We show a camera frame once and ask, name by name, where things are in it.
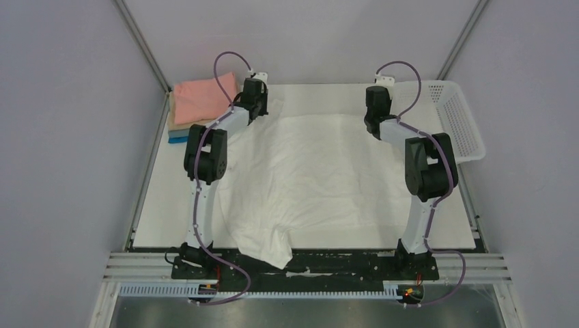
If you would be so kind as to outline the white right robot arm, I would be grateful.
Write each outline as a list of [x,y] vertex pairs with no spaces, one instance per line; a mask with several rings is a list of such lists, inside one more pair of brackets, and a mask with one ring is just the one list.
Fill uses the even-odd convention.
[[411,279],[433,260],[429,236],[436,209],[457,186],[451,138],[429,134],[391,113],[389,90],[372,85],[365,90],[367,131],[380,141],[399,148],[404,156],[404,180],[410,192],[408,222],[395,251],[396,274]]

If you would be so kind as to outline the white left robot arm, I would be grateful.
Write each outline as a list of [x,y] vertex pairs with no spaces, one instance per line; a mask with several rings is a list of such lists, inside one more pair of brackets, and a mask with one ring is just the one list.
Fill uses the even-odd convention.
[[216,260],[209,255],[214,242],[213,207],[218,184],[227,170],[228,141],[268,114],[266,79],[265,73],[246,78],[242,91],[222,116],[206,126],[194,124],[189,129],[184,169],[190,180],[191,223],[172,262],[174,273],[193,274],[198,279],[213,273]]

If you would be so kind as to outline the white t shirt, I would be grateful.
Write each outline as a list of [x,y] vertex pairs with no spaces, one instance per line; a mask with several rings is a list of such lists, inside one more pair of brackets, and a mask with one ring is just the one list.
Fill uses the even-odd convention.
[[408,220],[404,157],[359,115],[286,117],[283,104],[228,141],[212,230],[278,267],[294,249],[393,249]]

